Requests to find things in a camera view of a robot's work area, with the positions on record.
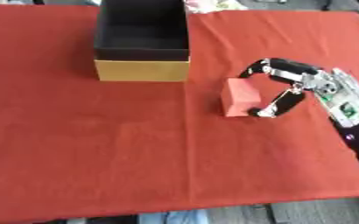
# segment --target black box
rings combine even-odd
[[[184,81],[188,62],[182,0],[102,1],[95,35],[102,81]]]

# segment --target red cloth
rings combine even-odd
[[[263,57],[359,79],[358,15],[192,15],[183,84],[98,81],[96,13],[0,6],[0,221],[359,196],[359,163],[310,94],[278,119],[226,118],[219,98]],[[268,100],[286,87],[250,82]]]

